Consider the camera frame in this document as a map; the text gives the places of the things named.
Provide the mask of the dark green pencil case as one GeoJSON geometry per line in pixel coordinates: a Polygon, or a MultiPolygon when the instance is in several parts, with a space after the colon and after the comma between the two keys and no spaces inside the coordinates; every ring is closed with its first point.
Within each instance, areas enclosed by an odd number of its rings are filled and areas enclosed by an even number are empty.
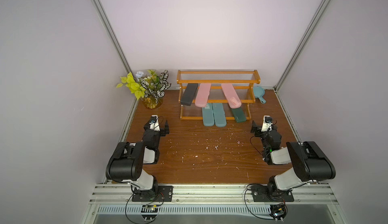
{"type": "Polygon", "coordinates": [[[241,107],[232,108],[231,111],[232,111],[233,117],[237,123],[243,123],[247,120],[245,113],[241,107]]]}

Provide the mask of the pink pencil case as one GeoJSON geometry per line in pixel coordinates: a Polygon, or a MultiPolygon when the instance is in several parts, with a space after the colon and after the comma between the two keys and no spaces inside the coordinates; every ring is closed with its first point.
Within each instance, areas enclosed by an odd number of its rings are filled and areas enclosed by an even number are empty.
{"type": "Polygon", "coordinates": [[[201,83],[199,85],[197,96],[195,99],[195,106],[204,108],[208,103],[208,98],[210,95],[211,84],[210,83],[201,83]]]}
{"type": "Polygon", "coordinates": [[[222,83],[221,88],[228,101],[229,107],[232,109],[240,108],[242,103],[234,86],[231,83],[222,83]]]}

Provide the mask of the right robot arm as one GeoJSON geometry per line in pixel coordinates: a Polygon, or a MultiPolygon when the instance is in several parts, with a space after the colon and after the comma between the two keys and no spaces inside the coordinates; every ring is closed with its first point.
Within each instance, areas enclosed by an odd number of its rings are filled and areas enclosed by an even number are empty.
{"type": "Polygon", "coordinates": [[[265,116],[261,126],[252,122],[251,133],[262,142],[260,154],[264,162],[268,165],[292,164],[292,168],[272,176],[266,186],[260,187],[268,196],[290,196],[294,188],[335,178],[334,165],[314,141],[286,142],[282,147],[282,136],[272,117],[265,116]]]}

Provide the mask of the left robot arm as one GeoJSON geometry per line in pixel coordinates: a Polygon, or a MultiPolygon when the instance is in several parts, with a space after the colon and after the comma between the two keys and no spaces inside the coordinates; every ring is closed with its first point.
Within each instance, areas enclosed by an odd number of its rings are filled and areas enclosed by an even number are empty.
{"type": "Polygon", "coordinates": [[[152,115],[143,127],[138,142],[117,144],[106,167],[106,178],[116,183],[130,184],[133,197],[156,199],[161,194],[155,176],[147,173],[144,165],[157,164],[160,157],[160,140],[169,134],[168,121],[160,126],[159,117],[152,115]]]}

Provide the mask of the teal pencil case right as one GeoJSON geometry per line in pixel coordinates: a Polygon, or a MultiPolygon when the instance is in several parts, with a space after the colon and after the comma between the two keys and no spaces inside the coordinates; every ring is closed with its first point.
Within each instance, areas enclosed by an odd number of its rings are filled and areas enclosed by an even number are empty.
{"type": "Polygon", "coordinates": [[[212,103],[215,125],[223,128],[227,125],[225,111],[222,103],[212,103]]]}

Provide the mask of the teal pencil case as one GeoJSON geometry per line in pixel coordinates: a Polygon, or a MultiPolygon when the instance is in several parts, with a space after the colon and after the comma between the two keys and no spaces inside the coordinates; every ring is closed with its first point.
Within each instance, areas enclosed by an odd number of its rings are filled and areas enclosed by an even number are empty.
{"type": "Polygon", "coordinates": [[[223,128],[227,125],[225,111],[222,103],[212,103],[215,125],[223,128]]]}
{"type": "Polygon", "coordinates": [[[202,108],[202,117],[204,126],[211,127],[215,124],[212,103],[207,103],[206,106],[202,108]]]}

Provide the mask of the teal pencil case left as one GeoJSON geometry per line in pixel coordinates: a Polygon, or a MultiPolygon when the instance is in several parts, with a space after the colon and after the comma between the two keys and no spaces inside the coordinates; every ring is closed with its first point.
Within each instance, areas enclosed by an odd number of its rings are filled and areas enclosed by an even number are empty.
{"type": "Polygon", "coordinates": [[[202,117],[204,126],[211,127],[215,124],[212,103],[207,103],[206,106],[202,108],[202,117]]]}

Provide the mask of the teal hand mirror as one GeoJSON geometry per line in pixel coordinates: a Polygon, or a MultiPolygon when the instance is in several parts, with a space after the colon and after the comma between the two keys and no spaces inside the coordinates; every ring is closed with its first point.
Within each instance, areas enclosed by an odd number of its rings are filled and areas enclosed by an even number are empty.
{"type": "Polygon", "coordinates": [[[265,90],[260,86],[253,87],[253,92],[255,98],[257,98],[262,104],[266,103],[266,100],[264,99],[265,90]]]}

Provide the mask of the potted plant in vase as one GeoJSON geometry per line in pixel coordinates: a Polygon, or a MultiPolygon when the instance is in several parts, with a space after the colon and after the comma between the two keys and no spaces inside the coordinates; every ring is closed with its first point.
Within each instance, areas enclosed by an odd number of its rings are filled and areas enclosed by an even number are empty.
{"type": "Polygon", "coordinates": [[[127,87],[136,100],[141,100],[148,109],[156,109],[163,103],[165,91],[171,87],[168,82],[169,71],[164,70],[158,74],[155,70],[132,72],[120,77],[116,88],[127,87]]]}

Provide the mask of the left electronics board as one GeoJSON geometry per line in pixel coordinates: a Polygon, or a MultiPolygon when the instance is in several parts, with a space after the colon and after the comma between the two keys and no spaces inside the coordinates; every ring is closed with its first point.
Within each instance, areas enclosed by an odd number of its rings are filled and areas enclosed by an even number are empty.
{"type": "Polygon", "coordinates": [[[158,216],[159,206],[157,205],[143,205],[141,207],[141,217],[145,223],[152,223],[158,216]]]}

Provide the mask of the electronics board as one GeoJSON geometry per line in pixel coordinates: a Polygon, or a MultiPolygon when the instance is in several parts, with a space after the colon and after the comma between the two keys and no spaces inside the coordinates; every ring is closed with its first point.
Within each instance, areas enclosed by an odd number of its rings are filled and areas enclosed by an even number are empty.
{"type": "Polygon", "coordinates": [[[283,222],[285,217],[288,214],[288,208],[284,203],[280,203],[277,205],[271,205],[270,206],[270,213],[269,215],[277,222],[281,221],[283,222]]]}
{"type": "Polygon", "coordinates": [[[152,223],[158,216],[159,206],[157,205],[143,205],[141,207],[141,217],[145,223],[152,223]]]}

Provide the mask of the right electronics board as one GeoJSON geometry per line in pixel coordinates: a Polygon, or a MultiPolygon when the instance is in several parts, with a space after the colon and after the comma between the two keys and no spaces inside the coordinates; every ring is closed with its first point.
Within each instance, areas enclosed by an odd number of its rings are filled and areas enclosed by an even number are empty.
{"type": "Polygon", "coordinates": [[[277,205],[271,205],[270,206],[270,213],[269,215],[277,222],[281,221],[283,222],[285,217],[288,214],[288,208],[284,203],[280,203],[277,205]]]}

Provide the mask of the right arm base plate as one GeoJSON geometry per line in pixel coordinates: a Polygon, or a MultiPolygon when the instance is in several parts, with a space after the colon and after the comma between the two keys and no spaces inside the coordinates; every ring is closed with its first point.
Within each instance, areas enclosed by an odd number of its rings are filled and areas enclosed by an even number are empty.
{"type": "Polygon", "coordinates": [[[291,190],[282,191],[272,186],[253,184],[248,187],[254,202],[294,202],[291,190]]]}

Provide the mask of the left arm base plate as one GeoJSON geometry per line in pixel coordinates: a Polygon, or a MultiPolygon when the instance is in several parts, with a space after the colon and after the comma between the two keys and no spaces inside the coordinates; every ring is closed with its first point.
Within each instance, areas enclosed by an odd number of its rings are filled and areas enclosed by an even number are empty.
{"type": "Polygon", "coordinates": [[[173,186],[156,186],[150,190],[135,190],[132,202],[171,202],[173,186]]]}

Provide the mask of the aluminium rail frame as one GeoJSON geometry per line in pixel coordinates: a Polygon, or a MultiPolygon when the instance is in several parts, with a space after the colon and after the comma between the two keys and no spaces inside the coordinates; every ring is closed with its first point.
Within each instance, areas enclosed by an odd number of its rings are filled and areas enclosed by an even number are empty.
{"type": "Polygon", "coordinates": [[[312,207],[323,207],[328,219],[335,224],[346,224],[346,219],[328,184],[304,185],[292,189],[294,202],[254,202],[248,187],[251,184],[173,184],[171,202],[132,202],[133,192],[124,184],[97,184],[81,223],[92,224],[98,215],[122,215],[130,223],[145,223],[141,217],[143,205],[157,205],[156,219],[164,215],[239,215],[259,221],[275,221],[270,206],[284,203],[291,217],[292,208],[300,207],[301,216],[312,214],[312,207]]]}

